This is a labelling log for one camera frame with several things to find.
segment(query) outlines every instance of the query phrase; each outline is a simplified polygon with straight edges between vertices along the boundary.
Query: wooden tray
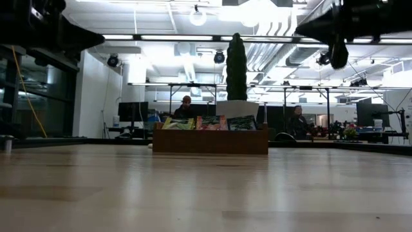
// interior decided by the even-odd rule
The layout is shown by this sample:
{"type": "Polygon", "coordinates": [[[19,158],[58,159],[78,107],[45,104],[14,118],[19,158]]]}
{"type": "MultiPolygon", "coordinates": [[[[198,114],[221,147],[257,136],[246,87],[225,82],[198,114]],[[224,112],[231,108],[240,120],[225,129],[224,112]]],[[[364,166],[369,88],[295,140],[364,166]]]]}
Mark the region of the wooden tray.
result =
{"type": "Polygon", "coordinates": [[[153,131],[155,153],[268,154],[267,125],[257,131],[153,131]]]}

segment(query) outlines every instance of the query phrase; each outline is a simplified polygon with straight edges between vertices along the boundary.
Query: white planter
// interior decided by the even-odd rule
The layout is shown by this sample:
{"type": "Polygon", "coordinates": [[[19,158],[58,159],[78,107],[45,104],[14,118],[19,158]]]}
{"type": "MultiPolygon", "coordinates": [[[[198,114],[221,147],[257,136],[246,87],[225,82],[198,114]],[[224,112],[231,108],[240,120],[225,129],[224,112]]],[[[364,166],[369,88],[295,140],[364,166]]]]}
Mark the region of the white planter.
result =
{"type": "Polygon", "coordinates": [[[216,105],[216,115],[224,115],[227,119],[254,115],[258,116],[259,103],[248,101],[219,101],[216,105]]]}

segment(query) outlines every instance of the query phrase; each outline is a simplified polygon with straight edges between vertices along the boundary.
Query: person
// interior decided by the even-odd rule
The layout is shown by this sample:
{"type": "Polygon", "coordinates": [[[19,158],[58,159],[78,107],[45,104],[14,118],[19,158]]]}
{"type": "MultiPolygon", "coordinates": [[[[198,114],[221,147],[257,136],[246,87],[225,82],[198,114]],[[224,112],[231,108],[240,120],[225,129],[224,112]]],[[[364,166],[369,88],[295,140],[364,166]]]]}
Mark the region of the person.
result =
{"type": "Polygon", "coordinates": [[[175,119],[193,119],[194,113],[191,109],[192,99],[189,96],[183,97],[182,105],[174,112],[175,119]]]}
{"type": "Polygon", "coordinates": [[[295,139],[305,139],[308,131],[308,123],[302,116],[302,107],[295,106],[294,114],[289,119],[288,133],[295,139]]]}

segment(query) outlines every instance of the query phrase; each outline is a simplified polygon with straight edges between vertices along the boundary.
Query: seated person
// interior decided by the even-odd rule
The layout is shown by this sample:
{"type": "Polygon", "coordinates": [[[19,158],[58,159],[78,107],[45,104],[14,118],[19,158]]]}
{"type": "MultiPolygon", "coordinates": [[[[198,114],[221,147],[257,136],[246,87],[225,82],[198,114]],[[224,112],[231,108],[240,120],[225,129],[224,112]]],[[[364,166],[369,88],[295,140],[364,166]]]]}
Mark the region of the seated person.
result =
{"type": "Polygon", "coordinates": [[[192,99],[189,96],[185,96],[182,101],[182,105],[174,112],[173,117],[175,119],[193,119],[194,113],[191,109],[192,99]]]}
{"type": "Polygon", "coordinates": [[[308,124],[306,119],[302,116],[302,107],[295,106],[294,114],[289,119],[288,133],[295,139],[306,139],[308,131],[308,124]]]}

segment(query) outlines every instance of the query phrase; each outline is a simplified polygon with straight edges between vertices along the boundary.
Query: yellow cable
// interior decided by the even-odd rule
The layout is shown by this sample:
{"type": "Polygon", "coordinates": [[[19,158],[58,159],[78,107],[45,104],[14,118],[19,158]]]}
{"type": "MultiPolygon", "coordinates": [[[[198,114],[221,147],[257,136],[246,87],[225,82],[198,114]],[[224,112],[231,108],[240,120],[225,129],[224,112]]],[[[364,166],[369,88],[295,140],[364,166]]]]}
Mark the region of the yellow cable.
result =
{"type": "Polygon", "coordinates": [[[24,81],[23,81],[23,76],[21,75],[21,72],[20,72],[20,66],[19,66],[19,63],[17,62],[17,56],[15,54],[14,46],[12,46],[12,50],[13,50],[14,62],[15,62],[15,65],[17,67],[17,73],[19,73],[20,81],[21,81],[21,84],[23,86],[23,90],[26,93],[26,98],[27,98],[28,104],[29,104],[30,108],[32,109],[33,115],[34,115],[37,123],[39,124],[41,131],[43,132],[44,138],[47,138],[47,134],[46,134],[46,132],[43,128],[43,125],[41,124],[39,118],[37,118],[36,112],[34,111],[33,106],[32,106],[32,102],[30,101],[30,98],[28,97],[26,86],[24,85],[24,81]]]}

